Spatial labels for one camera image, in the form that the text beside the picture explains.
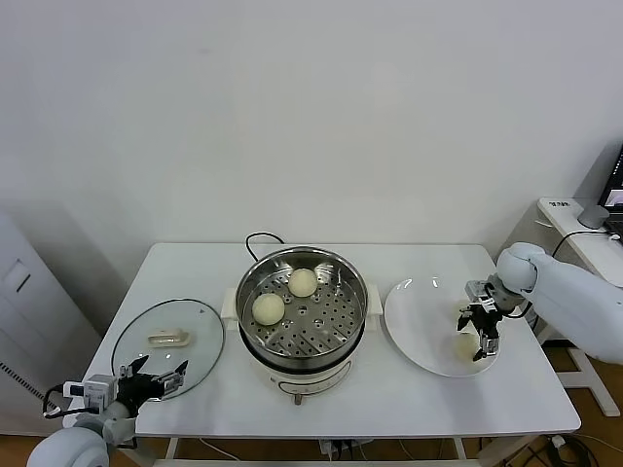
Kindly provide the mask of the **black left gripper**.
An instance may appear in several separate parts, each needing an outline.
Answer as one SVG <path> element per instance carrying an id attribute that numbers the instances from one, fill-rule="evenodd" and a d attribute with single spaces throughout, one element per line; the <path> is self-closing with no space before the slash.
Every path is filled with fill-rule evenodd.
<path id="1" fill-rule="evenodd" d="M 159 377 L 138 375 L 147 360 L 148 356 L 143 355 L 126 365 L 121 365 L 119 369 L 120 380 L 116 401 L 128 410 L 129 416 L 137 416 L 140 407 L 149 399 L 159 399 L 164 392 L 175 392 L 184 384 L 187 360 Z"/>

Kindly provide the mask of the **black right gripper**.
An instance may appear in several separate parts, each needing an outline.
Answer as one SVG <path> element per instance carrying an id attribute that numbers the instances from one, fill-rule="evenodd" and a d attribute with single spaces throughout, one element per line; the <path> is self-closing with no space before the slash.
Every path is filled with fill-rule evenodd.
<path id="1" fill-rule="evenodd" d="M 496 356 L 499 347 L 497 323 L 503 318 L 494 300 L 472 303 L 470 310 L 458 311 L 457 331 L 475 335 L 478 332 L 479 348 L 472 357 L 473 362 Z"/>

